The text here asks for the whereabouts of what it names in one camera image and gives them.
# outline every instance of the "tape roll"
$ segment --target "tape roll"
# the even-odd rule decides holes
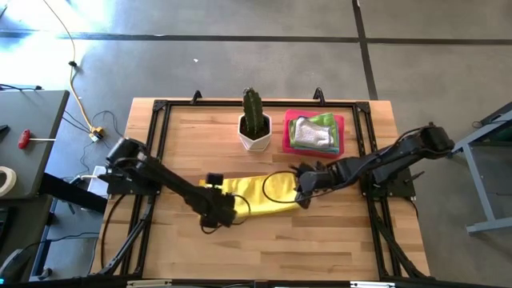
[[[16,172],[11,168],[0,166],[0,174],[6,175],[6,182],[0,187],[0,197],[3,197],[5,194],[9,193],[9,191],[13,189],[14,184],[16,184]]]

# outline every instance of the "pink tray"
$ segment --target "pink tray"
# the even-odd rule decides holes
[[[297,119],[300,116],[303,117],[313,117],[315,115],[324,114],[325,112],[313,112],[313,111],[303,111],[303,110],[287,110],[285,112],[285,127],[284,132],[282,136],[282,151],[285,153],[291,153],[291,154],[300,154],[300,155],[307,155],[307,156],[319,156],[324,158],[338,158],[340,157],[343,152],[345,152],[345,145],[343,143],[343,131],[345,130],[345,119],[341,115],[335,115],[334,120],[338,124],[338,135],[339,135],[339,153],[338,154],[330,154],[330,153],[324,153],[320,151],[315,150],[300,150],[300,149],[294,149],[290,146],[290,132],[288,129],[288,124],[290,123],[290,120]]]

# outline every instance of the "wooden table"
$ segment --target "wooden table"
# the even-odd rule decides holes
[[[153,102],[154,98],[134,99],[126,127],[127,137],[146,140]],[[398,136],[391,104],[371,101],[370,107],[378,146],[387,146]],[[162,162],[192,183],[198,183],[208,172],[237,178],[269,174],[300,161],[316,162],[317,158],[282,152],[285,110],[264,108],[273,119],[272,139],[265,152],[251,153],[244,149],[237,136],[241,107],[173,107]],[[322,111],[319,108],[306,110]],[[345,118],[343,157],[358,156],[350,110],[329,108],[326,111]],[[367,141],[366,129],[363,131]],[[155,135],[154,150],[158,135]],[[106,263],[126,238],[133,201],[134,197],[125,197],[113,213],[105,239]],[[398,243],[417,268],[428,274],[414,208],[404,199],[391,198],[389,202]],[[105,215],[113,203],[109,201]],[[92,272],[99,270],[99,247],[98,244]],[[383,250],[386,267],[391,271],[389,250],[385,245]],[[133,253],[132,266],[137,254]],[[254,217],[241,226],[221,228],[212,235],[205,235],[199,229],[198,216],[181,197],[164,189],[154,211],[143,277],[377,279],[366,201],[360,195],[359,185],[353,185],[315,198],[308,210]]]

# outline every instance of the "screwdriver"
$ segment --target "screwdriver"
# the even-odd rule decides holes
[[[25,149],[30,141],[55,141],[55,139],[47,139],[47,138],[31,138],[30,137],[30,130],[24,130],[22,132],[22,135],[19,137],[18,140],[18,148],[19,149]]]

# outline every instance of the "wire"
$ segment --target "wire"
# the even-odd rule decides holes
[[[103,120],[105,120],[105,114],[110,114],[112,115],[112,123],[114,124],[114,130],[115,130],[115,133],[117,133],[119,135],[119,137],[123,137],[122,133],[119,132],[119,129],[118,129],[118,119],[117,117],[115,116],[115,114],[110,111],[110,110],[103,110],[101,112],[97,112],[94,116],[93,116],[93,119],[92,119],[92,123],[94,124],[94,119],[99,116],[100,114],[103,114]]]
[[[57,241],[61,241],[61,240],[69,239],[69,238],[73,238],[73,239],[92,239],[92,237],[80,238],[80,236],[82,236],[84,234],[99,234],[99,233],[98,232],[82,232],[82,233],[80,233],[78,235],[67,235],[67,236],[64,236],[64,237],[61,237],[61,238],[47,239],[47,240],[40,241],[40,242],[34,242],[32,244],[29,244],[29,245],[25,246],[25,248],[23,248],[22,251],[27,250],[27,249],[31,248],[32,246],[40,245],[40,244],[43,244],[43,243],[46,243],[46,242],[57,242]]]
[[[418,208],[416,207],[416,203],[414,203],[414,201],[412,201],[410,198],[407,198],[407,197],[406,197],[406,200],[407,200],[407,201],[409,201],[409,202],[410,202],[410,204],[412,204],[412,205],[413,205],[414,210],[416,211],[416,218],[418,218],[418,219],[419,219],[419,213],[418,213]]]
[[[80,130],[80,131],[84,131],[84,132],[86,132],[87,134],[89,134],[89,131],[87,131],[87,130],[85,130],[85,129],[81,128],[80,126],[76,126],[76,125],[75,125],[75,124],[73,124],[70,120],[66,119],[64,116],[62,116],[62,120],[64,120],[64,121],[68,122],[70,125],[74,126],[74,128],[76,128],[76,129],[78,129],[78,130]]]
[[[73,117],[73,115],[71,115],[70,112],[64,110],[64,113],[68,114],[71,117],[71,119],[75,120],[77,124],[79,124],[80,126],[83,127],[83,129],[85,129],[85,130],[88,129],[87,126],[83,125],[79,120],[77,120],[75,117]]]
[[[110,218],[112,217],[112,213],[114,212],[115,208],[119,205],[121,200],[126,196],[126,194],[123,194],[119,196],[118,200],[114,202],[112,205],[112,209],[110,209],[108,216],[106,216],[105,225],[103,227],[103,233],[102,233],[102,239],[100,244],[100,263],[102,264],[102,269],[105,267],[105,260],[103,260],[103,255],[105,254],[105,235],[106,235],[106,228],[108,228],[110,223]]]
[[[55,15],[57,20],[62,24],[62,27],[64,27],[64,30],[66,30],[67,35],[70,37],[71,44],[73,45],[73,61],[69,63],[71,65],[71,70],[70,70],[70,87],[71,87],[71,92],[72,92],[72,95],[74,96],[74,99],[77,101],[78,107],[80,107],[80,112],[82,113],[83,118],[86,120],[86,123],[87,123],[87,125],[89,127],[89,131],[92,132],[93,126],[90,124],[89,119],[87,117],[87,114],[86,114],[85,110],[83,109],[82,102],[80,101],[80,98],[78,98],[77,92],[74,90],[74,87],[73,87],[73,79],[74,79],[73,70],[74,70],[74,66],[77,65],[76,64],[76,47],[74,45],[73,37],[71,37],[71,33],[68,31],[66,25],[60,19],[60,17],[57,15],[57,13],[55,13],[55,11],[51,8],[50,4],[48,4],[48,2],[46,0],[42,0],[42,1],[48,6],[48,9],[50,9],[50,11]]]
[[[37,90],[35,88],[19,88],[19,87],[7,85],[7,84],[0,84],[0,86],[7,87],[8,89],[19,90],[19,91],[23,91],[23,90],[33,90],[33,91],[36,91]]]
[[[217,231],[217,230],[218,230],[218,228],[220,228],[220,227],[221,227],[221,226],[219,225],[219,226],[217,226],[216,228],[214,228],[213,230],[206,231],[206,230],[205,230],[205,227],[204,227],[204,226],[201,226],[201,231],[202,231],[204,234],[208,234],[208,235],[210,235],[210,234],[213,234],[215,231]]]
[[[86,164],[86,148],[93,145],[94,144],[94,141],[92,141],[91,143],[85,145],[83,147],[83,153],[82,153],[82,156],[80,157],[80,164],[82,164],[85,168],[87,168],[87,170],[84,170],[82,172],[79,172],[78,174],[81,174],[83,172],[87,172],[88,174],[90,174],[90,168],[88,167],[88,165]]]
[[[98,244],[98,239],[96,238],[96,241],[94,241],[94,246],[93,246],[93,254],[90,257],[89,272],[87,272],[87,274],[90,274],[90,271],[93,269],[94,256],[96,255],[96,245],[97,244]]]
[[[241,200],[243,200],[247,204],[247,209],[249,211],[247,214],[247,217],[245,217],[241,222],[233,223],[233,225],[241,225],[241,224],[245,223],[247,221],[247,219],[250,217],[250,214],[251,214],[250,204],[249,204],[249,201],[247,201],[247,199],[241,195],[233,194],[233,196],[238,197]]]
[[[274,175],[276,175],[276,174],[288,174],[288,173],[289,173],[289,174],[293,174],[293,175],[295,175],[295,172],[293,172],[293,171],[280,170],[280,171],[275,171],[275,172],[273,172],[273,173],[269,174],[268,176],[266,176],[265,180],[263,180],[263,184],[262,184],[262,192],[263,192],[263,195],[264,195],[267,199],[271,200],[272,202],[276,202],[276,203],[280,203],[280,204],[292,204],[292,203],[296,203],[296,202],[297,202],[297,201],[280,201],[280,200],[275,200],[275,199],[271,198],[271,197],[266,193],[266,191],[265,191],[265,184],[266,184],[266,181],[267,181],[270,177],[272,177],[272,176],[274,176]]]

